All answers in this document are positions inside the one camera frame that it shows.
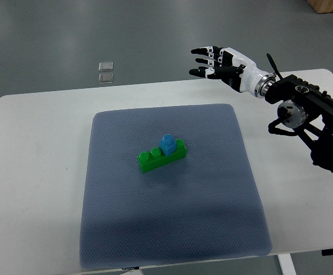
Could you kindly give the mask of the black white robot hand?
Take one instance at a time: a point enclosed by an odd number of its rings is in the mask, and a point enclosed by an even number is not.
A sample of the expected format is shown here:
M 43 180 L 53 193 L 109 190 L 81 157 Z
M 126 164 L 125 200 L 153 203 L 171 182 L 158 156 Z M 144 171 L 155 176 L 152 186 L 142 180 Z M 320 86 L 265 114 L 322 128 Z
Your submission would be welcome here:
M 196 59 L 200 66 L 191 69 L 190 75 L 221 80 L 240 93 L 261 99 L 276 80 L 275 74 L 259 69 L 253 60 L 232 48 L 206 46 L 192 49 L 191 53 L 200 56 Z

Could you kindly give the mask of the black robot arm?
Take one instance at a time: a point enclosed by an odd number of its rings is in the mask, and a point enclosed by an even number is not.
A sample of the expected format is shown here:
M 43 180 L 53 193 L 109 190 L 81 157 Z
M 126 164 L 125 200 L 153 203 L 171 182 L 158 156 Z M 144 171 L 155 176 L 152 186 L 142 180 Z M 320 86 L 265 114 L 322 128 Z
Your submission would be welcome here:
M 333 98 L 296 75 L 283 77 L 272 56 L 267 58 L 279 78 L 264 88 L 265 100 L 279 105 L 269 133 L 299 137 L 310 149 L 313 165 L 333 172 Z

